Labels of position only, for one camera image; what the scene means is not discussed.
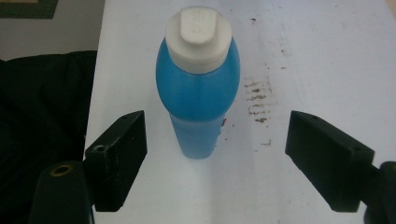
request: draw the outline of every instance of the blue bottle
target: blue bottle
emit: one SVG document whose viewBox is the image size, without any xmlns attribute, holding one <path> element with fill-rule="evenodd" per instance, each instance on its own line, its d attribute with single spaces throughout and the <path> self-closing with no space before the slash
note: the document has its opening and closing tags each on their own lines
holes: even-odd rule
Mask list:
<svg viewBox="0 0 396 224">
<path fill-rule="evenodd" d="M 239 86 L 230 24 L 208 7 L 182 8 L 168 22 L 157 59 L 157 89 L 183 154 L 211 155 Z"/>
</svg>

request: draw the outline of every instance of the white surface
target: white surface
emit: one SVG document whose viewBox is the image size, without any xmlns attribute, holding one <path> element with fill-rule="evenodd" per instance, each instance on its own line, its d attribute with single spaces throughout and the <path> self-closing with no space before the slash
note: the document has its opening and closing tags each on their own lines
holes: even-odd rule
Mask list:
<svg viewBox="0 0 396 224">
<path fill-rule="evenodd" d="M 193 74 L 206 74 L 224 63 L 232 29 L 213 8 L 185 7 L 166 25 L 165 39 L 177 67 Z"/>
<path fill-rule="evenodd" d="M 97 50 L 105 0 L 59 0 L 52 20 L 0 19 L 0 59 Z"/>
<path fill-rule="evenodd" d="M 197 5 L 230 22 L 242 76 L 203 161 L 183 157 L 155 84 L 167 21 Z M 375 166 L 396 161 L 395 40 L 385 1 L 107 1 L 87 146 L 121 115 L 144 109 L 148 155 L 125 205 L 95 213 L 96 222 L 362 223 L 363 203 L 357 214 L 333 212 L 285 155 L 290 111 L 371 147 Z"/>
</svg>

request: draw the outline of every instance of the white bottle cap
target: white bottle cap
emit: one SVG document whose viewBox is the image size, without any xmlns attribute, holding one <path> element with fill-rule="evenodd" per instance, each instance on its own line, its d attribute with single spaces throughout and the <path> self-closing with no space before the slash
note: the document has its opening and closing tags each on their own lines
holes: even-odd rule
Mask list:
<svg viewBox="0 0 396 224">
<path fill-rule="evenodd" d="M 209 7 L 182 8 L 166 26 L 165 41 L 172 62 L 192 74 L 219 68 L 231 40 L 230 23 Z"/>
</svg>

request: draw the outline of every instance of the white table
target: white table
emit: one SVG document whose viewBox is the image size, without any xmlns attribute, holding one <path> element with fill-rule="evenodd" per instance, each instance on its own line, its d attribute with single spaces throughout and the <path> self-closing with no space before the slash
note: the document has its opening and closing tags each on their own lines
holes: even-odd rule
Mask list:
<svg viewBox="0 0 396 224">
<path fill-rule="evenodd" d="M 241 57 L 235 102 L 202 161 L 182 155 L 155 83 L 166 23 L 187 6 L 222 13 Z M 125 205 L 95 213 L 96 223 L 362 223 L 363 203 L 335 213 L 285 154 L 290 111 L 360 140 L 379 166 L 396 161 L 395 85 L 396 20 L 385 0 L 106 1 L 86 146 L 145 110 L 148 155 Z M 253 88 L 265 98 L 251 101 Z"/>
</svg>

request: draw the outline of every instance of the bottle body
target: bottle body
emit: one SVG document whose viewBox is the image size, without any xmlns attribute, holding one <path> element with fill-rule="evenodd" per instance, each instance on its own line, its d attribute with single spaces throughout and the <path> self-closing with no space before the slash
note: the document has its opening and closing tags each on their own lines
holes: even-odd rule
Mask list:
<svg viewBox="0 0 396 224">
<path fill-rule="evenodd" d="M 237 93 L 239 78 L 239 54 L 233 40 L 224 63 L 201 75 L 178 68 L 170 58 L 165 40 L 162 42 L 156 68 L 157 89 L 185 156 L 195 159 L 210 156 L 224 115 Z"/>
</svg>

